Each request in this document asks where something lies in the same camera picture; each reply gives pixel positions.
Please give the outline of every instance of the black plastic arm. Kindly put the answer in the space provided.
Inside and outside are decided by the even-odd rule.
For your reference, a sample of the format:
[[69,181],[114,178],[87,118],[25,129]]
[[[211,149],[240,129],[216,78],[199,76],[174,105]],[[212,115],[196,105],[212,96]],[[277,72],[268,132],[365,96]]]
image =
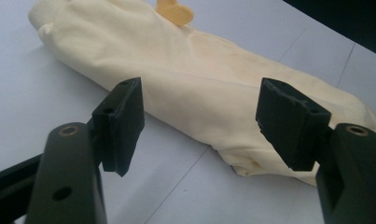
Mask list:
[[256,114],[266,139],[294,171],[316,176],[324,220],[376,223],[376,133],[354,124],[328,128],[330,113],[290,85],[263,78]]
[[127,173],[144,128],[141,79],[119,83],[87,123],[54,129],[45,152],[0,172],[0,223],[106,223],[98,165]]

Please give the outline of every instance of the screw hole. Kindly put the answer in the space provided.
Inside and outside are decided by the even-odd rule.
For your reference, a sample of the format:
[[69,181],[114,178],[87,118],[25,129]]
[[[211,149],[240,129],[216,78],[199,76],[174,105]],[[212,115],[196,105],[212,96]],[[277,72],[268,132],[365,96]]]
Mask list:
[[358,135],[358,136],[365,137],[365,136],[369,135],[368,131],[366,131],[365,129],[358,127],[358,126],[352,126],[351,125],[351,126],[346,127],[346,129],[349,133],[353,133],[353,134]]
[[79,128],[75,125],[73,126],[66,126],[66,127],[63,127],[60,131],[59,131],[59,135],[61,136],[70,136],[70,135],[73,135],[73,134],[76,134],[77,131],[79,130]]
[[53,200],[57,202],[65,200],[71,195],[71,193],[72,189],[70,187],[63,187],[53,193]]

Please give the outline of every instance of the white table surface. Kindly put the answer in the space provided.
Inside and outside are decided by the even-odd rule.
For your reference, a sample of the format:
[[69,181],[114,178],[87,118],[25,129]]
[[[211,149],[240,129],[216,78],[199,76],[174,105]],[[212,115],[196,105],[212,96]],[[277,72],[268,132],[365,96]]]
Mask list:
[[[42,153],[55,127],[87,122],[107,95],[43,46],[27,19],[34,2],[0,1],[0,171]],[[283,1],[180,2],[195,11],[191,26],[320,77],[376,112],[376,54]],[[103,184],[108,223],[324,222],[315,187],[240,177],[209,146],[149,115],[129,173],[103,173]]]

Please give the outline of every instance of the yellow object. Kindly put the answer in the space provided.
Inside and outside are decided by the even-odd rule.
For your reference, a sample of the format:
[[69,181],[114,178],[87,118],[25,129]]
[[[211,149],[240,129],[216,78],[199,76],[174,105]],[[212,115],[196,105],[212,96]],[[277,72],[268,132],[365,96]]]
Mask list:
[[193,11],[176,0],[158,0],[156,11],[177,26],[183,26],[193,20]]

